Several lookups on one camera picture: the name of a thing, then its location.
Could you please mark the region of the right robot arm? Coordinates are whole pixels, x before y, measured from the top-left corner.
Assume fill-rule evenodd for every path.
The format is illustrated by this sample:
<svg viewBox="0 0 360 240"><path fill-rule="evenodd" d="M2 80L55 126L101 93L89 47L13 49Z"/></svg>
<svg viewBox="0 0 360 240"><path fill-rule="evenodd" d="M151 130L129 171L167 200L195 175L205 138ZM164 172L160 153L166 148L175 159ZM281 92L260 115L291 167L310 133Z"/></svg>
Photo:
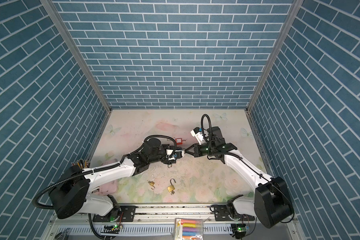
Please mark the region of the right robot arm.
<svg viewBox="0 0 360 240"><path fill-rule="evenodd" d="M266 228L278 223L286 224L286 218L294 218L295 210L288 186L281 177L272 177L247 160L232 143L226 143L219 127L213 127L209 115L204 114L201 124L208 121L208 127L194 128L192 136L197 143L185 152L195 158L207 157L208 160L220 160L244 179L254 192L254 199L237 195L228 200L227 210L230 218L243 215L257 218Z"/></svg>

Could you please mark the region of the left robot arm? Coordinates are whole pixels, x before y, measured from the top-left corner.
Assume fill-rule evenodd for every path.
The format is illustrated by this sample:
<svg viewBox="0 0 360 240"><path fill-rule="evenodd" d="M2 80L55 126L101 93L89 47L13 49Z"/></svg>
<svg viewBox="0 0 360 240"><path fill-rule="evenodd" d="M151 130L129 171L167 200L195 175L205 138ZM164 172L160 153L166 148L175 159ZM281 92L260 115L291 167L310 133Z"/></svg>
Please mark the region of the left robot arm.
<svg viewBox="0 0 360 240"><path fill-rule="evenodd" d="M128 178L146 171L153 163L175 164L185 155L184 149L175 139L166 137L172 145L162 144L163 135L151 135L133 152L122 156L121 160L102 167L70 167L59 180L37 193L32 203L36 208L53 210L59 219L75 214L95 214L105 216L117 214L120 207L112 196L100 196L95 192L102 185Z"/></svg>

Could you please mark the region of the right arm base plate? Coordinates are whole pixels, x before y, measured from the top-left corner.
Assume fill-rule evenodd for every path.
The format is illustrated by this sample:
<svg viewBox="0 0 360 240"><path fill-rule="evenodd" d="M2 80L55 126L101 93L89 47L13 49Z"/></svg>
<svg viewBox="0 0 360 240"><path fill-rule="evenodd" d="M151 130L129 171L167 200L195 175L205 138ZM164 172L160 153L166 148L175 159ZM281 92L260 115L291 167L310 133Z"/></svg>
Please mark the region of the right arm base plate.
<svg viewBox="0 0 360 240"><path fill-rule="evenodd" d="M210 206L210 211L214 214L217 222L226 221L254 221L255 217L250 215L240 215L231 205L214 204Z"/></svg>

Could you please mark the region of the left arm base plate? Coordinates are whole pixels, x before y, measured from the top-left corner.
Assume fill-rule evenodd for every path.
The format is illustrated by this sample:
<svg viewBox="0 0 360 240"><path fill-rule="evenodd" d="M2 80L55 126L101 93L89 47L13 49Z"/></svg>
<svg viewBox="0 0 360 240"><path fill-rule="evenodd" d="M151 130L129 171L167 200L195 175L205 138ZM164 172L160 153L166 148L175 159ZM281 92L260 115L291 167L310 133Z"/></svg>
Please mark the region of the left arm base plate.
<svg viewBox="0 0 360 240"><path fill-rule="evenodd" d="M121 206L119 208L112 209L105 216L94 215L92 220L97 223L104 222L132 222L135 217L136 206Z"/></svg>

